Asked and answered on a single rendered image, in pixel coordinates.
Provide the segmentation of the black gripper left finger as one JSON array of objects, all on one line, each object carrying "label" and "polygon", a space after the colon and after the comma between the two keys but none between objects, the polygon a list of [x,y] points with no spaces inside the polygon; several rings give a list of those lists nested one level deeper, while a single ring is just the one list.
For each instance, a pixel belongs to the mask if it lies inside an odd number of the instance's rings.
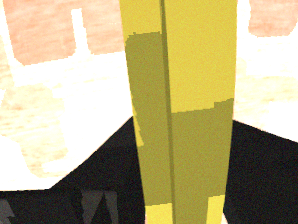
[{"label": "black gripper left finger", "polygon": [[133,115],[49,189],[0,190],[0,224],[145,224]]}]

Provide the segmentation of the yellow long bar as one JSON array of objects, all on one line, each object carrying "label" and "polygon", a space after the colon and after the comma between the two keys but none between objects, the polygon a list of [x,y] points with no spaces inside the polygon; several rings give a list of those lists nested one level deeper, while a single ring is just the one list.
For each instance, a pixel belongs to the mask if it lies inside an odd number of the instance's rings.
[{"label": "yellow long bar", "polygon": [[148,224],[221,224],[237,0],[118,0]]}]

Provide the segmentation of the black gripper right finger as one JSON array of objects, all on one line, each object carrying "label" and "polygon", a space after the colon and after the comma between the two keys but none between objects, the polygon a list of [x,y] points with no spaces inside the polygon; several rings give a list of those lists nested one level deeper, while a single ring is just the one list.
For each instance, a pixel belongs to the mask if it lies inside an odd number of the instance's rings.
[{"label": "black gripper right finger", "polygon": [[298,141],[231,123],[227,224],[298,224]]}]

